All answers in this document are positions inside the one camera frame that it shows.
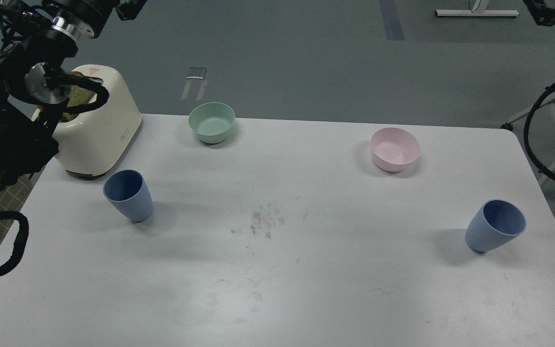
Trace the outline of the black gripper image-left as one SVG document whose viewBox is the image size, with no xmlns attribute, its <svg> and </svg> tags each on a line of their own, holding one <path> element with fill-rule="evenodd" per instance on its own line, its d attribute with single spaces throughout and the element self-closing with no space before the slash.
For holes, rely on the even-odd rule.
<svg viewBox="0 0 555 347">
<path fill-rule="evenodd" d="M 121 21 L 137 18 L 147 0 L 42 0 L 41 5 L 53 17 L 52 29 L 73 39 L 98 38 L 115 9 Z"/>
</svg>

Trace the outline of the black robot arm image-left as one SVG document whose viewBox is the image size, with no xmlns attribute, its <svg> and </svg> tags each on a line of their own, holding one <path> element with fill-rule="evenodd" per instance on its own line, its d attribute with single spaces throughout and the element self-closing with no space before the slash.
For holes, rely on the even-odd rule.
<svg viewBox="0 0 555 347">
<path fill-rule="evenodd" d="M 112 13 L 134 20 L 144 0 L 0 1 L 0 190 L 20 176 L 37 172 L 59 151 L 53 138 L 63 114 L 81 114 L 106 105 L 105 86 L 64 71 L 75 57 L 79 39 L 98 38 Z M 0 275 L 22 259 L 28 221 L 18 212 L 0 212 L 17 220 L 20 245 Z"/>
</svg>

